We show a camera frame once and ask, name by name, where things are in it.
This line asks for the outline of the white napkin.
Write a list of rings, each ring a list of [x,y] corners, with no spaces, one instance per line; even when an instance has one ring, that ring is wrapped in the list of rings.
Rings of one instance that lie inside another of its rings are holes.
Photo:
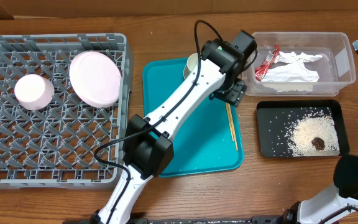
[[[271,64],[255,71],[255,77],[262,82],[317,82],[318,72],[307,69],[305,64],[316,62],[322,57],[303,52],[297,54],[279,51]]]

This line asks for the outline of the brown food scrap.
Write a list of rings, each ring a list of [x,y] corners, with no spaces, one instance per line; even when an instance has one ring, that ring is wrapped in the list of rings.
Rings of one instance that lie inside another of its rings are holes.
[[[321,138],[314,138],[311,144],[317,151],[322,151],[325,148],[324,140]]]

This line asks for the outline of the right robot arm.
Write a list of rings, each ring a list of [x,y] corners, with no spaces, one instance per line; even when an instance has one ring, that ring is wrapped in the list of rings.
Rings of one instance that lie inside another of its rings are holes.
[[[345,155],[338,160],[333,183],[309,200],[295,203],[273,223],[338,223],[358,213],[358,156]]]

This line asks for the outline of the white rice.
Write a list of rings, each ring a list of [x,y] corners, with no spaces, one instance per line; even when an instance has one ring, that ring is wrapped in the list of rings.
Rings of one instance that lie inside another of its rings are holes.
[[[328,107],[277,108],[269,123],[273,139],[273,156],[323,157],[340,154],[339,140],[333,114]],[[325,148],[317,151],[311,144],[314,138],[324,140]]]

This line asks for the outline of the wooden chopstick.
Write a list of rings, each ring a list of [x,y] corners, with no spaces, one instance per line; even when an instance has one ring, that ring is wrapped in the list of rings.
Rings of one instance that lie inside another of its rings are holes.
[[[231,132],[232,141],[235,142],[234,123],[232,120],[231,106],[229,103],[226,103],[226,111],[227,111],[227,118],[228,118],[228,122],[229,122],[229,128],[230,128],[230,132]]]
[[[228,118],[229,127],[230,127],[230,131],[231,131],[232,141],[234,142],[236,150],[238,150],[236,132],[235,132],[234,122],[233,122],[233,118],[232,118],[231,106],[229,103],[226,103],[226,111],[227,111],[227,118]]]

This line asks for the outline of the large white plate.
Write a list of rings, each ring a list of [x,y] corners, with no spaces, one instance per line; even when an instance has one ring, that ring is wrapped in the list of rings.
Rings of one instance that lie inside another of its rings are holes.
[[[74,57],[69,67],[70,83],[86,104],[107,108],[120,96],[121,71],[106,55],[86,51]]]

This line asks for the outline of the red snack wrapper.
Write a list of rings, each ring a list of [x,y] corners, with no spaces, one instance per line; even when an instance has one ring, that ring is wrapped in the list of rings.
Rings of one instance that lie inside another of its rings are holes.
[[[262,62],[261,66],[255,69],[255,78],[258,81],[262,81],[266,76],[268,70],[274,64],[277,56],[279,55],[280,47],[275,45],[275,49],[273,52],[269,52],[268,55],[265,57],[264,61]]]

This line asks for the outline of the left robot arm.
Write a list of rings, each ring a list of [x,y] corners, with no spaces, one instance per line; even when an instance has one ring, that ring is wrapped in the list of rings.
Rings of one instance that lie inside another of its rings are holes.
[[[145,118],[134,115],[127,124],[122,169],[108,203],[91,216],[91,223],[127,223],[147,182],[159,176],[173,159],[173,140],[188,117],[206,98],[231,106],[241,102],[246,84],[239,75],[257,53],[254,37],[241,31],[232,42],[221,38],[197,47],[198,64],[185,81]]]

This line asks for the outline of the white cup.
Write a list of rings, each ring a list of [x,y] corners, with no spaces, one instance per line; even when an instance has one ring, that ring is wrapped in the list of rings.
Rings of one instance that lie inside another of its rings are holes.
[[[183,69],[184,79],[186,79],[189,76],[189,74],[194,70],[197,64],[198,64],[198,54],[193,53],[187,58],[186,65]]]

